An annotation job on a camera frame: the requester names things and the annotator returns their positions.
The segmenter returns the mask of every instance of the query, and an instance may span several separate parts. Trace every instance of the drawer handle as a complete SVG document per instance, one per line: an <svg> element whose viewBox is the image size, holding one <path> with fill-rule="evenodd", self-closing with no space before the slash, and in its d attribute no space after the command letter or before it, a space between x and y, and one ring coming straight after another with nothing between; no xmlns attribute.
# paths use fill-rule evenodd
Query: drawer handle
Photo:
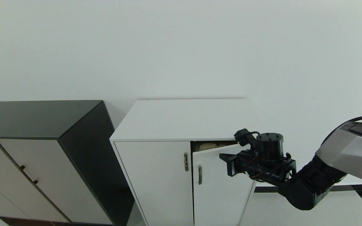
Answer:
<svg viewBox="0 0 362 226"><path fill-rule="evenodd" d="M24 171L24 169L26 168L24 165L21 165L19 168L20 168L20 170L22 171L22 173L24 173L24 175L26 175L30 180L32 180L32 179L30 178L30 176ZM34 181L33 181L33 184L36 185L37 183L39 183L38 180L34 180Z"/></svg>
<svg viewBox="0 0 362 226"><path fill-rule="evenodd" d="M188 153L184 153L184 168L188 171Z"/></svg>
<svg viewBox="0 0 362 226"><path fill-rule="evenodd" d="M202 166L201 165L198 165L198 176L199 176L198 184L201 185L202 184Z"/></svg>

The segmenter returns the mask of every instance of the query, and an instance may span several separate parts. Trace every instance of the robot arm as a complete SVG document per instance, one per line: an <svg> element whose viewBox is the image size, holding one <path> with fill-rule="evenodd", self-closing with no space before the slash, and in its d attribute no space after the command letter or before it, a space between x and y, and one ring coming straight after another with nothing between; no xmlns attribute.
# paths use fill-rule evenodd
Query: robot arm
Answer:
<svg viewBox="0 0 362 226"><path fill-rule="evenodd" d="M277 186L278 193L297 209L315 207L347 174L362 179L362 123L339 126L299 172L291 155L283 156L281 134L243 129L234 136L241 146L250 144L250 149L237 155L220 154L227 163L228 175L246 173L253 180Z"/></svg>

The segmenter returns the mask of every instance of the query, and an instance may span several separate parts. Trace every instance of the black cylindrical motor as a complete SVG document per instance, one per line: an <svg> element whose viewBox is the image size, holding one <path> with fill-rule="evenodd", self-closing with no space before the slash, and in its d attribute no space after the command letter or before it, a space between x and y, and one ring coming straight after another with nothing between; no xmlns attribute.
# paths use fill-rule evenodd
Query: black cylindrical motor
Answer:
<svg viewBox="0 0 362 226"><path fill-rule="evenodd" d="M255 149L264 161L283 159L283 136L279 133L262 133L256 137Z"/></svg>

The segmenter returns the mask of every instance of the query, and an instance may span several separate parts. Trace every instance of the floor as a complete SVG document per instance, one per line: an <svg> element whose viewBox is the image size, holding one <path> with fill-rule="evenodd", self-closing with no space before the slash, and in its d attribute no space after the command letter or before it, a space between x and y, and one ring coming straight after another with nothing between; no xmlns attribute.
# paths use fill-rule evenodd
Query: floor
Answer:
<svg viewBox="0 0 362 226"><path fill-rule="evenodd" d="M332 191L311 211L292 207L277 193L254 193L241 226L362 226L362 193ZM7 226L0 220L0 226ZM136 205L127 226L145 226Z"/></svg>

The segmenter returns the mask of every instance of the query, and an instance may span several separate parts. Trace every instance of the white wall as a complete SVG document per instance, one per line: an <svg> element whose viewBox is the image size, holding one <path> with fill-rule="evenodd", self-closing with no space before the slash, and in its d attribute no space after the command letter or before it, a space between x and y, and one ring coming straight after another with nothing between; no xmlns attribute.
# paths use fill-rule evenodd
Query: white wall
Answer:
<svg viewBox="0 0 362 226"><path fill-rule="evenodd" d="M0 1L0 100L103 99L116 127L136 99L225 97L302 167L362 115L362 1Z"/></svg>

